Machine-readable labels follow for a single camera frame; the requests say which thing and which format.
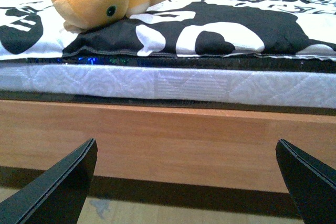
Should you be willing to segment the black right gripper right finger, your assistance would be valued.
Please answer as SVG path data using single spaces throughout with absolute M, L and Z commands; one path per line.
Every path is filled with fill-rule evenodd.
M 335 169 L 284 139 L 276 159 L 304 223 L 335 223 Z

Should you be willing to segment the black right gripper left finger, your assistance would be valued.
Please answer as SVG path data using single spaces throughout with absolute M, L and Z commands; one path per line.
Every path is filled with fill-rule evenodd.
M 77 223 L 97 162 L 91 138 L 1 202 L 1 223 Z

